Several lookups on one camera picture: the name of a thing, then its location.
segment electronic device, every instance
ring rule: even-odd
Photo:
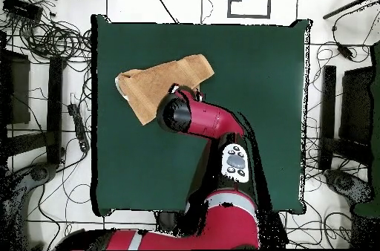
[[[90,143],[87,139],[85,126],[83,125],[83,119],[79,112],[79,108],[76,104],[70,104],[68,106],[68,113],[72,116],[75,125],[76,138],[79,141],[80,150],[83,153],[87,153],[90,150]]]
[[[24,17],[38,24],[41,21],[43,9],[21,0],[4,0],[3,11]]]
[[[19,100],[11,100],[10,108],[7,111],[7,124],[17,124],[30,122],[29,108],[29,75],[30,61],[28,56],[3,50],[2,72],[7,76],[7,87],[9,94],[15,94]]]

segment green tabletop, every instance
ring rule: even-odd
[[[200,85],[206,101],[242,112],[255,130],[274,209],[302,213],[307,25],[308,21],[293,27],[111,24],[97,16],[93,22],[97,28],[97,172],[93,174],[98,207],[185,208],[206,141],[163,131],[156,121],[142,126],[114,79],[123,71],[201,53],[215,72]]]

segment cable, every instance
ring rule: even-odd
[[[170,14],[169,10],[167,9],[167,7],[165,6],[165,4],[163,3],[163,0],[159,0],[161,2],[161,4],[163,5],[163,7],[165,8],[166,12],[170,15],[171,19],[173,19],[173,22],[175,24],[179,24],[179,22]]]
[[[49,246],[47,247],[47,251],[50,250],[50,247],[53,243],[53,241],[56,239],[56,237],[58,236],[59,232],[61,231],[61,226],[59,225],[59,223],[57,221],[55,221],[54,219],[52,219],[51,217],[47,216],[41,209],[41,200],[42,198],[44,197],[44,193],[45,193],[45,185],[42,185],[42,194],[41,194],[41,197],[39,198],[39,204],[38,204],[38,208],[39,208],[39,211],[41,212],[42,215],[44,215],[48,220],[54,222],[57,226],[58,226],[58,232],[56,232],[56,235],[54,236],[54,238],[51,240],[51,242],[49,243]]]
[[[335,20],[335,23],[334,23],[334,25],[332,26],[332,37],[334,38],[335,43],[336,43],[338,46],[341,47],[341,50],[343,50],[343,52],[344,52],[345,48],[348,48],[348,46],[342,45],[341,43],[339,43],[339,42],[336,40],[335,32],[336,32],[336,30],[337,30],[336,25],[337,25],[338,21],[339,21],[340,19],[342,19],[343,17],[347,16],[347,15],[350,15],[350,14],[352,14],[352,13],[354,13],[354,12],[362,11],[364,8],[366,8],[366,7],[370,7],[370,6],[373,6],[374,4],[378,4],[378,3],[380,3],[380,1],[374,1],[374,2],[371,2],[371,3],[369,3],[369,4],[362,5],[362,6],[358,7],[358,8],[355,9],[355,10],[351,10],[350,12],[347,12],[347,13],[345,13],[345,14],[339,16],[339,17]],[[368,37],[370,36],[370,33],[371,33],[371,31],[373,30],[373,27],[374,27],[374,25],[375,25],[375,23],[376,23],[377,18],[379,17],[379,14],[380,14],[380,11],[376,14],[376,16],[375,16],[375,18],[374,18],[374,20],[373,20],[373,23],[372,23],[372,25],[371,25],[371,27],[370,27],[370,30],[368,31],[367,36],[365,37],[363,43],[362,43],[361,46],[360,46],[361,49],[364,51],[364,53],[367,54],[366,57],[363,58],[363,59],[360,60],[360,61],[355,61],[353,58],[357,57],[357,55],[358,55],[357,51],[356,51],[355,49],[353,49],[353,50],[355,51],[355,53],[356,53],[356,55],[355,55],[353,58],[349,55],[349,52],[346,51],[346,52],[347,52],[347,53],[346,53],[346,55],[347,55],[346,57],[347,57],[349,60],[351,60],[352,62],[360,63],[360,62],[365,61],[365,60],[370,56],[370,51],[369,51],[368,49],[367,49],[367,51],[364,49],[364,48],[367,47],[367,46],[365,45],[365,42],[367,41]]]
[[[206,16],[204,19],[202,19],[202,24],[203,24],[203,22],[204,22],[208,17],[211,16],[212,11],[214,10],[214,5],[212,4],[212,2],[211,2],[210,0],[207,0],[207,1],[209,1],[209,3],[211,4],[212,8],[211,8],[211,12],[210,12],[210,14],[209,14],[208,16]]]

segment button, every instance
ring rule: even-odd
[[[246,162],[244,161],[243,158],[237,156],[237,155],[232,155],[227,159],[227,163],[235,168],[239,169],[244,169],[246,166]]]

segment towel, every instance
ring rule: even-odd
[[[207,59],[197,54],[146,70],[126,71],[117,76],[115,84],[144,126],[156,117],[157,107],[173,83],[195,89],[213,74]]]

